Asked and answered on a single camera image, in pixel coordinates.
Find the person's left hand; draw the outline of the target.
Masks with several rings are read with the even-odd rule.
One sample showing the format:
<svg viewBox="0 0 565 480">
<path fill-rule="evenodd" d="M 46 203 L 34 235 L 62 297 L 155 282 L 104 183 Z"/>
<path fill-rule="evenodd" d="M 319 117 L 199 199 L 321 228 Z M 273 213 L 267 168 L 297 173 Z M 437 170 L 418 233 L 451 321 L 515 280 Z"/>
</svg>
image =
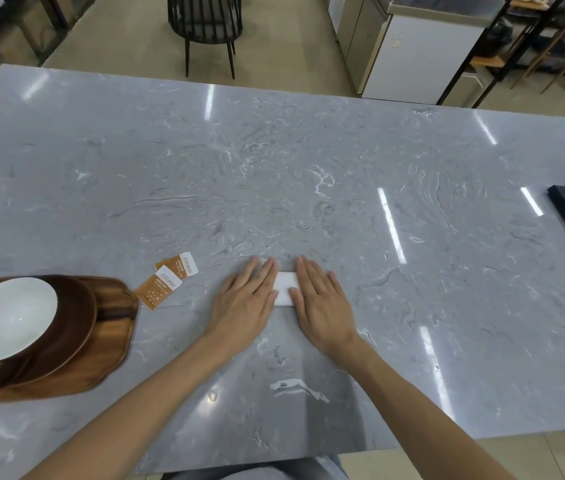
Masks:
<svg viewBox="0 0 565 480">
<path fill-rule="evenodd" d="M 214 299 L 204 337 L 212 349 L 218 349 L 223 355 L 234 356 L 244 351 L 267 324 L 270 316 L 267 315 L 267 296 L 270 291 L 253 291 L 253 276 L 264 263 L 251 257 L 236 273 L 242 274 L 244 283 L 242 304 L 220 304 L 220 291 Z M 275 279 L 277 274 L 278 264 L 275 261 Z"/>
</svg>

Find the person's right hand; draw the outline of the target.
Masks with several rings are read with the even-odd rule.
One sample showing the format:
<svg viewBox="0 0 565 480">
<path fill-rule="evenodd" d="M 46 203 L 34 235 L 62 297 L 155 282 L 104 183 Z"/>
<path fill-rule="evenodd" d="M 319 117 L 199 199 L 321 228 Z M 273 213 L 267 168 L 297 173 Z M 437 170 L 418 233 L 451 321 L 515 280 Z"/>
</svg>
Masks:
<svg viewBox="0 0 565 480">
<path fill-rule="evenodd" d="M 329 282 L 329 273 L 332 271 L 321 270 L 325 292 L 315 292 L 305 272 L 304 256 L 296 259 L 295 273 L 303 294 L 303 317 L 297 319 L 301 330 L 317 349 L 333 362 L 343 364 L 361 338 L 346 294 L 344 304 L 334 302 L 330 296 L 332 287 Z"/>
</svg>

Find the white napkin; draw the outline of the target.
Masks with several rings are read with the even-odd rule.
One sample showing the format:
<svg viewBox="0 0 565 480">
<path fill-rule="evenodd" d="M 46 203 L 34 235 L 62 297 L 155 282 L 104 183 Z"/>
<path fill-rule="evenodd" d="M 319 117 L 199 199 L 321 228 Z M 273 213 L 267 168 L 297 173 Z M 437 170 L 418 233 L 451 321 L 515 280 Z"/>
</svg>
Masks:
<svg viewBox="0 0 565 480">
<path fill-rule="evenodd" d="M 278 292 L 278 295 L 274 302 L 275 307 L 293 306 L 292 298 L 289 295 L 289 290 L 291 288 L 300 288 L 296 273 L 279 271 L 273 287 L 273 290 Z"/>
</svg>

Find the person's left forearm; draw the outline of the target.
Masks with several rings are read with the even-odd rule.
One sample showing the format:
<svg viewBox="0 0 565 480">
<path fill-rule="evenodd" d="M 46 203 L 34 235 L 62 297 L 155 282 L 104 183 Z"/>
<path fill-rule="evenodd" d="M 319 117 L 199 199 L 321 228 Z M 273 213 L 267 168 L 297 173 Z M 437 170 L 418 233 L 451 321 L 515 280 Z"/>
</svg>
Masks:
<svg viewBox="0 0 565 480">
<path fill-rule="evenodd" d="M 177 409 L 259 334 L 247 329 L 204 333 L 21 480 L 125 480 Z"/>
</svg>

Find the person's right forearm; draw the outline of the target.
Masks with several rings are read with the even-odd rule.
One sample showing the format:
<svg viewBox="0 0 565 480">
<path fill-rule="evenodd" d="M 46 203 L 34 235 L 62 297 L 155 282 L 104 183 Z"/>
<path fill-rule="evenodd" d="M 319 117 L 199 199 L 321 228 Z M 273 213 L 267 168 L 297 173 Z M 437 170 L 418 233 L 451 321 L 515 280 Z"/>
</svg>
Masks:
<svg viewBox="0 0 565 480">
<path fill-rule="evenodd" d="M 516 480 L 363 339 L 320 349 L 364 390 L 422 480 Z"/>
</svg>

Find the orange and white sachet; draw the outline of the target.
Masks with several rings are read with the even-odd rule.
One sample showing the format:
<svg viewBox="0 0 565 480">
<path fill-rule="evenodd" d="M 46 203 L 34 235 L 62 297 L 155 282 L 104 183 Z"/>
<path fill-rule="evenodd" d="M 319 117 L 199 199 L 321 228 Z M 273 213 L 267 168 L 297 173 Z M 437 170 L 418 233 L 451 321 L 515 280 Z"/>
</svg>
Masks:
<svg viewBox="0 0 565 480">
<path fill-rule="evenodd" d="M 186 277 L 187 274 L 177 266 L 164 264 L 143 282 L 134 294 L 147 309 L 154 311 L 183 284 Z"/>
<path fill-rule="evenodd" d="M 185 251 L 174 257 L 169 257 L 154 264 L 155 271 L 161 267 L 168 267 L 180 280 L 199 273 L 198 266 L 189 251 Z"/>
</svg>

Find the brown wooden tray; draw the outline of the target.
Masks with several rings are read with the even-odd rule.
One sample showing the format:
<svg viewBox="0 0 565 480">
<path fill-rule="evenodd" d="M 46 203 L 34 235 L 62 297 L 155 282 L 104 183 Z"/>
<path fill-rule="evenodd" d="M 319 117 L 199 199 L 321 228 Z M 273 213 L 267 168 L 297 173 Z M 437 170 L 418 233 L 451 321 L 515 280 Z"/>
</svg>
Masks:
<svg viewBox="0 0 565 480">
<path fill-rule="evenodd" d="M 40 381 L 0 389 L 0 403 L 33 401 L 86 392 L 116 370 L 130 350 L 139 300 L 121 280 L 74 276 L 88 286 L 97 302 L 95 327 L 79 353 Z"/>
</svg>

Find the dark brown wooden plate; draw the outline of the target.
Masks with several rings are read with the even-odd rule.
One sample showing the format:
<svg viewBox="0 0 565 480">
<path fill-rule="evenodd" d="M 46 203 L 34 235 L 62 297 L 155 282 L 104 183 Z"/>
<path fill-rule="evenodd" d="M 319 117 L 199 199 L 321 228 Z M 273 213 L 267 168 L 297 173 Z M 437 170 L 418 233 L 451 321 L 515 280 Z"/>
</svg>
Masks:
<svg viewBox="0 0 565 480">
<path fill-rule="evenodd" d="M 49 283 L 58 295 L 58 308 L 49 329 L 35 344 L 0 361 L 0 389 L 34 383 L 61 370 L 86 344 L 96 323 L 96 298 L 84 281 L 60 274 L 21 277 Z"/>
</svg>

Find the person's grey trousers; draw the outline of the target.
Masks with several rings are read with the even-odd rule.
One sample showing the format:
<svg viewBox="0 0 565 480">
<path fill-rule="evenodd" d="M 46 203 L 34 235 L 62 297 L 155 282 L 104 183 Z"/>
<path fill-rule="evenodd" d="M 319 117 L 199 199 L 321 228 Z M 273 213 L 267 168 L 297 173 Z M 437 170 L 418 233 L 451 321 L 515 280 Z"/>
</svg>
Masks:
<svg viewBox="0 0 565 480">
<path fill-rule="evenodd" d="M 163 474 L 161 480 L 350 480 L 338 456 L 315 456 Z"/>
</svg>

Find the white ceramic bowl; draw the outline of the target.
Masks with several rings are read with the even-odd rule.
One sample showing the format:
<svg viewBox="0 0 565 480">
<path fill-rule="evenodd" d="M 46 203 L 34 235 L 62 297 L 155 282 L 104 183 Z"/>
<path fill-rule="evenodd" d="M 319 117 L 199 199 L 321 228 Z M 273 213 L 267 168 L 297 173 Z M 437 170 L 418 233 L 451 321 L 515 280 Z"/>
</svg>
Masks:
<svg viewBox="0 0 565 480">
<path fill-rule="evenodd" d="M 41 279 L 0 282 L 0 361 L 35 344 L 49 329 L 57 308 L 56 291 Z"/>
</svg>

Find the white and steel cabinet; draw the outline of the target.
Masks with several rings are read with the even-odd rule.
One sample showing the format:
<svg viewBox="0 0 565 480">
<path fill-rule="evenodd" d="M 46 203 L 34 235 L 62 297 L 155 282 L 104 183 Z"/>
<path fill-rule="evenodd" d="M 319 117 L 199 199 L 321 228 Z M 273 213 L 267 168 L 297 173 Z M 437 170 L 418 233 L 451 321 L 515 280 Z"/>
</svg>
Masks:
<svg viewBox="0 0 565 480">
<path fill-rule="evenodd" d="M 507 0 L 329 0 L 354 92 L 441 104 Z"/>
</svg>

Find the black spindle-back chair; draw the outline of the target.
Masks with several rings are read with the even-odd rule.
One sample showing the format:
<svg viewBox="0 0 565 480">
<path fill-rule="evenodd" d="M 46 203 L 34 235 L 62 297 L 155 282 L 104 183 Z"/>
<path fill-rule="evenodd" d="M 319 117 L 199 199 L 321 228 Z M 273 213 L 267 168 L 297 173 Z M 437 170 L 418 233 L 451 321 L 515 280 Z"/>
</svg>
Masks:
<svg viewBox="0 0 565 480">
<path fill-rule="evenodd" d="M 232 78 L 235 41 L 244 30 L 242 0 L 167 0 L 171 29 L 185 42 L 185 75 L 189 76 L 191 43 L 225 45 Z"/>
</svg>

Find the black metal shelf rack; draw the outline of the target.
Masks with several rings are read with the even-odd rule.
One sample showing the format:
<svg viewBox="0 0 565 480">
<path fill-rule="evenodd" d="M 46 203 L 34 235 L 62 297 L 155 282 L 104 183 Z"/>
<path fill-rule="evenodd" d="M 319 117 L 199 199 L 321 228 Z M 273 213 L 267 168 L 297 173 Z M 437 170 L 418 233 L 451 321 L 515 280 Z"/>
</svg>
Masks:
<svg viewBox="0 0 565 480">
<path fill-rule="evenodd" d="M 565 0 L 504 0 L 438 100 L 443 104 L 468 69 L 485 70 L 491 81 L 471 108 L 477 109 L 512 70 L 522 70 L 514 88 L 534 72 L 552 75 L 546 92 L 565 76 Z"/>
</svg>

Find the black bag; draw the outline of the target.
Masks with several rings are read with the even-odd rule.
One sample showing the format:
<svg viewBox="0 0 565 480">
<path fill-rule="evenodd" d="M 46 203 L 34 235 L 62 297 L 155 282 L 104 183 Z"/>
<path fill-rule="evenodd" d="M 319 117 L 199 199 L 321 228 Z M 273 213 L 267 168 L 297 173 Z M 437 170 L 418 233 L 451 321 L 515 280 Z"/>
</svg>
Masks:
<svg viewBox="0 0 565 480">
<path fill-rule="evenodd" d="M 500 19 L 488 31 L 485 38 L 476 49 L 476 56 L 492 58 L 512 41 L 513 28 L 509 22 Z"/>
</svg>

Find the wooden chair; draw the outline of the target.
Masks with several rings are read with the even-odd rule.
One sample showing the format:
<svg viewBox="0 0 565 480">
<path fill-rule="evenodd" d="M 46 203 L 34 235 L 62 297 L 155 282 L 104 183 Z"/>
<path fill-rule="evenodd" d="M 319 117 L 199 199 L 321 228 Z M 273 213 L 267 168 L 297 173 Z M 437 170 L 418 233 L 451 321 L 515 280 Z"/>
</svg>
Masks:
<svg viewBox="0 0 565 480">
<path fill-rule="evenodd" d="M 565 116 L 565 11 L 554 24 L 529 38 L 503 83 L 507 111 Z"/>
</svg>

